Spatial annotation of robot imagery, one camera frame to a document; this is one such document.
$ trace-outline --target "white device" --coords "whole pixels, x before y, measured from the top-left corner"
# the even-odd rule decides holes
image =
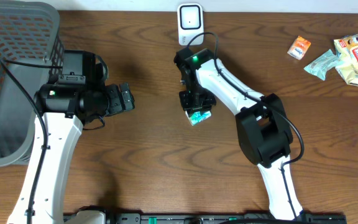
[[[223,65],[220,59],[216,59],[218,68],[221,73],[230,80],[231,83],[239,87],[244,92],[248,93],[253,98],[260,98],[263,94],[254,91],[245,84],[243,84],[238,78],[230,73]],[[216,70],[214,60],[208,60],[203,63],[199,69],[196,70],[196,76],[198,83],[205,89],[212,92],[217,96],[230,110],[236,115],[241,112],[242,108],[250,108],[256,104],[255,101],[247,99],[242,93],[238,92],[225,79],[218,74]],[[289,161],[290,156],[283,156],[272,163],[271,168],[265,168],[261,164],[258,164],[258,168],[265,182],[268,199],[270,202],[269,210],[276,219],[281,220],[293,220],[294,215],[291,209],[291,205],[288,202],[288,195],[286,194],[285,184],[280,171],[281,164]],[[284,166],[285,178],[287,180],[292,205],[295,209],[295,213],[298,216],[302,211],[298,199],[296,198],[295,189],[293,186],[290,165]]]
[[[181,4],[178,7],[178,35],[179,44],[187,45],[192,38],[204,32],[203,8],[197,3]],[[204,36],[197,37],[191,44],[199,45]]]

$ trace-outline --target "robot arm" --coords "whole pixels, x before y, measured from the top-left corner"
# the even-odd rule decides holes
[[[74,148],[83,126],[92,120],[134,109],[129,85],[105,86],[108,68],[97,55],[80,50],[66,50],[63,73],[54,84],[44,84],[35,94],[35,103],[46,125],[48,149],[34,195],[32,223],[61,224],[68,171]],[[31,188],[40,163],[43,132],[35,120],[32,154],[23,188],[14,211],[7,221],[27,223]],[[106,212],[85,210],[68,223],[105,224]]]
[[[174,62],[181,70],[182,83],[187,88],[187,91],[180,93],[183,109],[189,116],[197,111],[208,111],[216,103],[214,95],[232,111],[236,116],[240,147],[246,157],[258,166],[264,179],[270,212],[276,219],[293,220],[295,217],[288,202],[280,170],[281,164],[290,160],[289,144],[292,142],[292,135],[289,125],[279,116],[274,116],[274,112],[267,111],[255,101],[247,99],[225,81],[218,74],[213,54],[208,49],[193,54],[190,49],[185,48],[177,52]],[[217,59],[217,64],[225,77],[234,85],[253,98],[274,105],[276,108],[282,108],[284,112],[277,96],[264,97],[231,74],[220,59]],[[260,127],[257,123],[257,120],[262,118],[269,118],[270,121],[264,127]],[[296,199],[289,165],[284,166],[284,169],[292,204],[298,216],[302,207]]]

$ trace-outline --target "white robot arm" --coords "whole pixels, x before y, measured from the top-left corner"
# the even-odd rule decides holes
[[[134,99],[127,83],[119,87],[104,84],[108,68],[98,55],[82,50],[65,50],[62,70],[63,74],[56,83],[42,85],[35,94],[35,109],[44,121],[48,147],[42,147],[44,132],[39,119],[36,119],[32,154],[23,188],[7,224],[64,223],[67,176],[74,148],[82,130],[85,130],[83,125],[99,119],[102,122],[99,128],[102,128],[104,116],[134,109]],[[35,192],[32,191],[33,185],[36,186]],[[91,209],[78,212],[66,223],[105,224],[107,221],[106,211]]]
[[[217,58],[217,66],[226,79],[231,82],[229,84],[216,70],[212,52],[207,49],[193,55],[188,48],[185,48],[177,53],[174,62],[182,72],[182,83],[187,87],[187,91],[180,93],[180,98],[182,107],[189,116],[196,111],[208,111],[216,103],[212,96],[208,96],[208,91],[217,96],[234,115],[240,114],[244,109],[251,108],[257,103],[237,91],[232,85],[240,88],[253,98],[261,100],[263,97],[263,94],[252,90],[238,80],[224,67],[222,61]],[[254,121],[261,118],[261,116],[256,116]],[[253,157],[252,155],[249,156],[249,154],[246,154],[246,156],[249,159]],[[262,165],[262,162],[257,163],[268,193],[270,201],[269,210],[276,219],[281,220],[293,220],[295,218],[288,201],[284,179],[280,170],[281,164],[289,160],[290,156],[287,154],[272,159],[271,164],[267,164],[267,166],[266,164]],[[296,216],[298,216],[302,211],[302,207],[296,199],[290,166],[286,165],[284,169],[292,205]]]

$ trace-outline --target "plastic wrapper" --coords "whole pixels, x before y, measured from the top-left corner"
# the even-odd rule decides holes
[[[304,39],[301,36],[298,36],[292,43],[287,53],[292,57],[301,60],[303,56],[305,56],[305,53],[309,49],[310,45],[311,43],[308,40]]]
[[[192,126],[206,120],[209,118],[212,114],[210,111],[203,111],[203,112],[195,112],[193,115],[188,116],[187,111],[185,112],[186,117],[189,119]]]
[[[329,49],[322,56],[318,57],[316,60],[311,62],[304,69],[312,74],[316,75],[323,81],[326,79],[326,73],[328,70],[332,69],[335,66],[341,65],[343,62],[340,61],[337,55],[334,55],[332,50]]]
[[[338,58],[343,62],[335,69],[349,85],[358,86],[358,35],[334,40]]]

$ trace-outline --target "candy wrapper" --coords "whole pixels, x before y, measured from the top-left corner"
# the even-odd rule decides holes
[[[292,43],[287,53],[292,57],[301,60],[303,56],[305,56],[305,53],[309,49],[310,45],[311,43],[308,40],[298,36],[298,38],[296,38],[296,40]]]
[[[338,58],[343,62],[335,69],[347,84],[358,86],[358,35],[334,40]]]
[[[186,111],[185,114],[192,126],[204,121],[205,119],[209,118],[212,115],[210,111],[203,111],[203,112],[198,111],[193,113],[193,115],[191,116],[189,116]]]

